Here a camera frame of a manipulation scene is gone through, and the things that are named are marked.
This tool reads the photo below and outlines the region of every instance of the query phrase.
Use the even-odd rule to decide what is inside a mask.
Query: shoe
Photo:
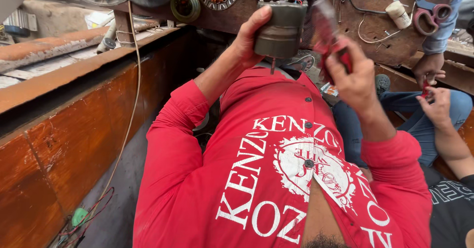
[[[375,76],[375,91],[377,97],[386,91],[390,90],[390,78],[385,74],[378,74]]]

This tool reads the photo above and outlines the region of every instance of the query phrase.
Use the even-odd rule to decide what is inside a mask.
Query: concrete floor
[[[122,159],[110,183],[110,186],[115,188],[114,196],[107,207],[92,221],[79,248],[132,248],[135,207],[148,144],[145,135],[157,115],[158,109],[125,146]],[[115,163],[110,166],[110,169],[84,198],[81,203],[82,207],[90,208],[98,200]],[[105,203],[107,199],[108,196],[104,198],[103,202]]]

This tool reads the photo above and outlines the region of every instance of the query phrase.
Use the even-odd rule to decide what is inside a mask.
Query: wooden panel
[[[358,8],[370,9],[376,11],[385,11],[385,8],[393,2],[393,0],[352,0]],[[412,11],[414,0],[400,0],[403,4],[409,5],[406,7],[407,13]],[[427,0],[435,3],[449,3],[450,0]],[[336,9],[338,7],[339,0],[336,0]],[[416,31],[413,25],[404,29],[400,33],[397,33],[394,37],[391,37],[383,43],[388,46],[380,46],[380,43],[365,43],[358,36],[359,24],[362,21],[364,13],[357,11],[352,5],[346,0],[344,4],[341,4],[341,23],[339,31],[345,33],[347,36],[358,41],[362,46],[367,57],[371,58],[375,62],[386,64],[386,65],[398,65],[403,63],[409,57],[415,54],[418,48],[423,43],[425,36],[421,35]],[[387,36],[385,33],[387,30],[389,33],[398,31],[393,20],[388,15],[373,15],[366,14],[364,23],[360,27],[361,36],[368,41],[381,40]],[[317,36],[311,42],[315,44]]]
[[[27,130],[64,211],[77,204],[115,159],[115,136],[101,87]]]
[[[184,55],[184,53],[179,52],[180,45],[183,45],[183,47],[186,46],[182,38],[175,42],[177,42],[175,49],[171,51],[162,49],[154,54],[149,54],[147,56],[151,58],[142,63],[142,79],[147,81],[141,88],[141,93],[144,95],[143,108],[145,117],[148,117],[153,110],[157,108],[159,103],[163,100],[165,92],[168,91],[171,73],[166,71],[166,69],[179,69],[172,67],[175,62],[166,59],[172,56],[170,52]]]
[[[392,68],[376,65],[375,74],[385,74],[390,78],[390,91],[420,91],[416,80]]]
[[[105,85],[105,94],[108,102],[107,113],[109,114],[112,131],[114,133],[114,147],[116,149],[116,154],[120,153],[123,139],[127,133],[128,124],[132,115],[133,104],[137,95],[137,70],[137,67],[126,69],[123,74]],[[146,86],[149,82],[143,78],[141,81],[141,87]],[[127,142],[145,122],[143,111],[143,94],[140,93]]]
[[[237,34],[240,25],[247,21],[252,13],[257,10],[257,0],[236,0],[231,7],[223,11],[211,10],[200,1],[199,3],[201,13],[196,21],[190,23],[191,25],[235,34]],[[125,2],[112,8],[128,12],[128,3]],[[158,19],[177,21],[171,12],[169,3],[159,7],[144,7],[132,3],[132,12]]]
[[[464,124],[458,130],[459,135],[467,143],[467,146],[471,150],[471,154],[474,154],[474,109],[466,119]]]
[[[0,147],[0,162],[0,247],[45,246],[63,214],[23,135]]]
[[[474,56],[461,54],[455,51],[445,51],[444,57],[446,60],[451,60],[457,63],[465,64],[468,67],[474,67]]]
[[[423,52],[418,51],[403,66],[412,69],[423,55]],[[446,77],[439,79],[439,81],[474,95],[474,69],[448,60],[445,60],[441,69],[446,71]]]

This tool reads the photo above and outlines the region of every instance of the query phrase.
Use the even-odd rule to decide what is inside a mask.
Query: blue jeans
[[[410,133],[418,140],[421,146],[421,157],[418,161],[426,166],[431,166],[438,156],[435,147],[435,127],[424,114],[416,96],[421,92],[389,92],[382,93],[379,100],[387,111],[410,112],[413,115],[398,130]],[[456,130],[464,123],[473,107],[469,95],[451,90],[451,105],[449,117]],[[344,141],[346,161],[359,167],[367,168],[367,164],[360,158],[362,131],[357,114],[343,101],[339,101],[332,108],[337,129]]]
[[[453,33],[453,29],[456,25],[456,20],[459,16],[459,6],[461,5],[462,1],[463,0],[451,0],[451,3],[449,4],[453,9],[453,13],[451,13],[451,16],[449,16],[446,21],[439,24],[439,29],[437,32],[435,32],[431,36],[426,37],[425,41],[423,42],[423,51],[426,55],[446,51],[447,39],[451,36],[451,33]],[[467,19],[465,11],[466,9],[469,9],[469,11],[471,12],[471,14],[469,14],[468,11],[468,17],[472,15],[472,4],[469,2],[464,2],[463,7],[461,8],[461,19]]]

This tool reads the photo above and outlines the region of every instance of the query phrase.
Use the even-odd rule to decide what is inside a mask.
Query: scissors handle
[[[433,8],[433,17],[435,18],[435,22],[440,24],[441,22],[446,21],[453,9],[447,4],[436,4]]]
[[[431,15],[428,10],[423,8],[418,8],[416,10],[415,15],[413,16],[413,23],[417,30],[425,36],[433,35],[439,28],[438,24],[435,22],[434,15]]]

